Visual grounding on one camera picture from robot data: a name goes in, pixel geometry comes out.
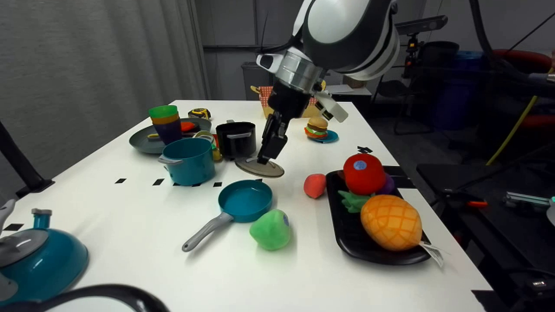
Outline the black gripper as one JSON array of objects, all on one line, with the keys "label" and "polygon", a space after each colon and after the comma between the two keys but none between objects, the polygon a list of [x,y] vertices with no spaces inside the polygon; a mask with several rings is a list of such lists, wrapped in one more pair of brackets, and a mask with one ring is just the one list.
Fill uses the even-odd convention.
[{"label": "black gripper", "polygon": [[308,95],[289,88],[287,85],[275,81],[268,97],[272,114],[267,117],[261,145],[256,154],[256,161],[265,164],[268,159],[275,159],[287,142],[286,130],[287,121],[300,117],[308,105]]}]

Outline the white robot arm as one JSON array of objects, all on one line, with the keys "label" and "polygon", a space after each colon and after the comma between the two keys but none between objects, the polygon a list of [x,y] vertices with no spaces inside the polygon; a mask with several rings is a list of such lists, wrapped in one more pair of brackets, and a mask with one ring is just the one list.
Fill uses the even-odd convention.
[{"label": "white robot arm", "polygon": [[400,50],[395,10],[395,0],[301,1],[289,41],[256,53],[256,65],[274,76],[272,112],[261,133],[258,163],[279,156],[287,142],[287,123],[301,116],[310,97],[326,119],[346,119],[346,111],[319,85],[329,71],[353,81],[369,81],[388,71]]}]

